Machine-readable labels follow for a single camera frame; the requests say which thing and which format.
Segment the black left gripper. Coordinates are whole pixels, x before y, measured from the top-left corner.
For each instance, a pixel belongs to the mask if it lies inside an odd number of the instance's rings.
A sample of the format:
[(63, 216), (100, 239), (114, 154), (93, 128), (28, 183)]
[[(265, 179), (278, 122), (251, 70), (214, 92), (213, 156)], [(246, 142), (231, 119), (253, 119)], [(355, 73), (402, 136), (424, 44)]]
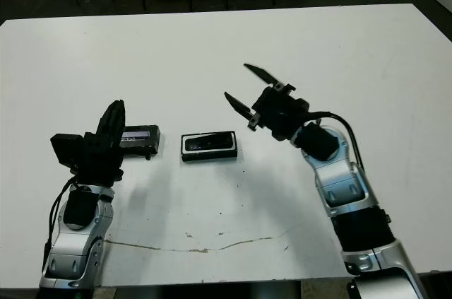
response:
[(112, 186), (122, 179), (120, 142), (125, 121), (124, 101), (115, 100), (101, 116), (96, 132), (85, 133), (76, 168), (79, 184)]

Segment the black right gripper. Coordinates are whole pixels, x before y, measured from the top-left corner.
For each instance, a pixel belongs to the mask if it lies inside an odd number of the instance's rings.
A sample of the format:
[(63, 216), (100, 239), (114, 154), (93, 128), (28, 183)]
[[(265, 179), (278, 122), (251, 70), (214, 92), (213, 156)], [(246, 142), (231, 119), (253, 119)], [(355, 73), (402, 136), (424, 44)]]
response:
[(268, 73), (265, 69), (245, 63), (244, 67), (250, 70), (267, 85), (258, 100), (251, 107), (255, 113), (228, 92), (225, 97), (232, 108), (243, 116), (250, 119), (248, 128), (255, 131), (256, 127), (270, 129), (272, 137), (277, 141), (289, 140), (302, 125), (302, 120), (309, 112), (309, 103), (303, 98), (293, 98), (290, 93), (295, 87), (287, 84), (282, 85), (278, 79)]

